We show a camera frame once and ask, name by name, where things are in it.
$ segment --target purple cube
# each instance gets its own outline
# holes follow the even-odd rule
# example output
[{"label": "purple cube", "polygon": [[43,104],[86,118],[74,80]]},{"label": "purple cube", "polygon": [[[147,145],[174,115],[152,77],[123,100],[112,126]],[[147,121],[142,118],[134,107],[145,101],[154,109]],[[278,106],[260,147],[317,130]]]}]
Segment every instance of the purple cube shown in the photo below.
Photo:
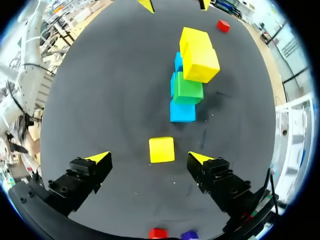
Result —
[{"label": "purple cube", "polygon": [[196,231],[187,231],[186,233],[181,234],[182,240],[198,240],[198,234]]}]

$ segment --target block tower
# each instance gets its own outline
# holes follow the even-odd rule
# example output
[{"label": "block tower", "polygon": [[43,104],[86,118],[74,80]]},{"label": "block tower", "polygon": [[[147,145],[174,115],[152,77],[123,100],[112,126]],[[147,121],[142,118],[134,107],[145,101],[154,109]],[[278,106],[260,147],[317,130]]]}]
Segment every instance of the block tower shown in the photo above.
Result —
[{"label": "block tower", "polygon": [[179,45],[170,81],[170,122],[189,123],[196,120],[196,104],[204,98],[203,84],[220,71],[220,65],[204,31],[184,27]]}]

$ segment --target red cube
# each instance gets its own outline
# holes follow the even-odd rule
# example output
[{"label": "red cube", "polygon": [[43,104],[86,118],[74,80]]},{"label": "red cube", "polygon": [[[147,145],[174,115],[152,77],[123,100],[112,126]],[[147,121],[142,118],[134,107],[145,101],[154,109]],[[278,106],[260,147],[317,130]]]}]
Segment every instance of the red cube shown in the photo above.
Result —
[{"label": "red cube", "polygon": [[219,20],[218,24],[216,25],[218,29],[220,29],[220,31],[227,33],[230,29],[230,25],[229,23],[227,23],[226,21],[223,20]]},{"label": "red cube", "polygon": [[164,229],[154,228],[149,232],[149,239],[167,239],[168,233]]}]

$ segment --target black mount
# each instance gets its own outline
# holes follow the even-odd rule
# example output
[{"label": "black mount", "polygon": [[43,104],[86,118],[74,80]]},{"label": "black mount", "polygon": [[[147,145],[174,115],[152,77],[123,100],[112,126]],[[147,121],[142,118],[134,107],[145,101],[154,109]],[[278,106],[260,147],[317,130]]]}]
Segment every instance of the black mount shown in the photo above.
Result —
[{"label": "black mount", "polygon": [[201,192],[209,194],[221,211],[230,216],[223,228],[225,233],[233,233],[250,220],[258,204],[270,193],[267,186],[271,177],[269,169],[264,186],[252,193],[250,181],[242,180],[229,167],[230,163],[221,157],[201,164],[191,153],[188,154],[187,169]]}]

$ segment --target green cube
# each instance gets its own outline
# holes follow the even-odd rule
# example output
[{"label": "green cube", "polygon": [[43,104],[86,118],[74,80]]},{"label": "green cube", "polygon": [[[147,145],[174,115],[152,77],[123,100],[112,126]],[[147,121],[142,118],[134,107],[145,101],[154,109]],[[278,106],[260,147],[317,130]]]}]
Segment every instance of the green cube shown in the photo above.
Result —
[{"label": "green cube", "polygon": [[173,100],[177,104],[197,104],[204,99],[202,82],[184,79],[184,73],[178,71],[174,79]]}]

